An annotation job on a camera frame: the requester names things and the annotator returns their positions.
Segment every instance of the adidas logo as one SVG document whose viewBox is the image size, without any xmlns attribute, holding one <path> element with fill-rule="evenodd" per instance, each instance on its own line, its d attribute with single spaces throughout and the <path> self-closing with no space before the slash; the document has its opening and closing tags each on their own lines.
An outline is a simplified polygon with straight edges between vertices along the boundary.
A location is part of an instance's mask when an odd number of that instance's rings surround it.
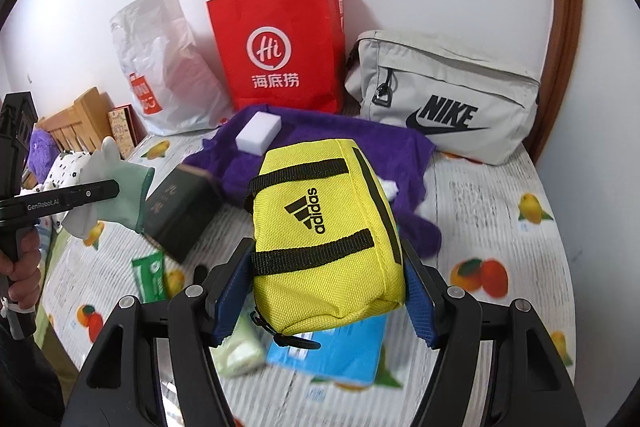
<svg viewBox="0 0 640 427">
<path fill-rule="evenodd" d="M 305 224 L 311 230 L 316 229 L 316 233 L 324 233 L 324 220 L 320 212 L 320 200 L 318 199 L 318 191 L 310 188 L 307 196 L 302 196 L 299 200 L 288 204 L 284 209 L 296 216 L 296 219 Z"/>
</svg>

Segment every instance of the black box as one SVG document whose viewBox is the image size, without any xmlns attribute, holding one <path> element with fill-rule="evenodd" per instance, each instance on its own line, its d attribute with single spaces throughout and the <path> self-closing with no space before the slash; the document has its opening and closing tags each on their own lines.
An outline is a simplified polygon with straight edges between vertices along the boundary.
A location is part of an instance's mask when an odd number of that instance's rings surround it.
<svg viewBox="0 0 640 427">
<path fill-rule="evenodd" d="M 145 237 L 183 263 L 223 202 L 210 172 L 178 165 L 146 200 Z"/>
</svg>

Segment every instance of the screw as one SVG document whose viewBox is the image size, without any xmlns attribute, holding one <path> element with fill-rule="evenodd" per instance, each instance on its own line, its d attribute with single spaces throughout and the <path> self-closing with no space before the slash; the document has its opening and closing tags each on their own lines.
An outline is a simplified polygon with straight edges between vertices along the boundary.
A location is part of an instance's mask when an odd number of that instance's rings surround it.
<svg viewBox="0 0 640 427">
<path fill-rule="evenodd" d="M 517 299 L 516 309 L 526 313 L 531 310 L 531 303 L 529 301 L 526 301 L 525 299 Z"/>
<path fill-rule="evenodd" d="M 454 299 L 462 299 L 465 296 L 465 291 L 460 286 L 449 286 L 447 295 Z"/>
<path fill-rule="evenodd" d="M 120 306 L 123 310 L 126 310 L 127 308 L 131 308 L 135 303 L 135 298 L 133 298 L 131 295 L 127 295 L 126 297 L 120 299 L 120 302 L 118 302 L 118 306 Z"/>
<path fill-rule="evenodd" d="M 202 289 L 202 286 L 199 286 L 197 284 L 192 284 L 185 290 L 184 293 L 185 295 L 193 299 L 196 297 L 200 297 L 202 295 L 202 292 L 204 292 L 204 290 Z"/>
</svg>

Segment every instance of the blue gripper pad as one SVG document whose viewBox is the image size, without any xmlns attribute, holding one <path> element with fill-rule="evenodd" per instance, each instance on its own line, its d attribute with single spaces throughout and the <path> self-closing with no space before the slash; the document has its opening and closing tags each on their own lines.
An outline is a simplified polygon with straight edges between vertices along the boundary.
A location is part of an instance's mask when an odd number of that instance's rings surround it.
<svg viewBox="0 0 640 427">
<path fill-rule="evenodd" d="M 246 296 L 251 291 L 254 280 L 251 253 L 251 249 L 244 252 L 216 303 L 216 327 L 211 333 L 216 346 L 222 344 L 222 341 L 234 332 Z"/>
<path fill-rule="evenodd" d="M 404 305 L 414 325 L 415 334 L 433 347 L 438 339 L 434 327 L 433 302 L 422 286 L 414 266 L 404 258 L 404 281 L 406 283 L 406 300 Z"/>
</svg>

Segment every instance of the black strap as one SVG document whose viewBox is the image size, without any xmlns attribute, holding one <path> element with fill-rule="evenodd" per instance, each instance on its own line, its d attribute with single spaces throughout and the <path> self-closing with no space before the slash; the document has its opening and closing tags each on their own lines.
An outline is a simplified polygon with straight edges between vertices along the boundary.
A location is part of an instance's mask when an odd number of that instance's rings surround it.
<svg viewBox="0 0 640 427">
<path fill-rule="evenodd" d="M 325 243 L 317 247 L 284 248 L 254 252 L 254 276 L 275 275 L 298 270 L 317 268 L 338 261 L 352 253 L 373 248 L 373 237 L 369 229 L 360 230 L 348 237 Z"/>
<path fill-rule="evenodd" d="M 349 74 L 349 72 L 353 69 L 353 67 L 356 64 L 360 63 L 360 41 L 356 41 L 356 43 L 353 45 L 353 48 L 351 48 L 351 53 L 349 53 L 349 57 L 347 57 L 347 64 L 346 64 L 346 70 L 347 70 L 347 74 Z"/>
<path fill-rule="evenodd" d="M 268 172 L 268 174 L 256 176 L 249 182 L 249 189 L 244 199 L 244 208 L 248 213 L 253 214 L 255 195 L 264 188 L 285 182 L 331 178 L 338 174 L 347 174 L 347 172 L 349 172 L 349 168 L 344 158 L 334 158 L 331 160 L 292 165 L 284 169 Z"/>
</svg>

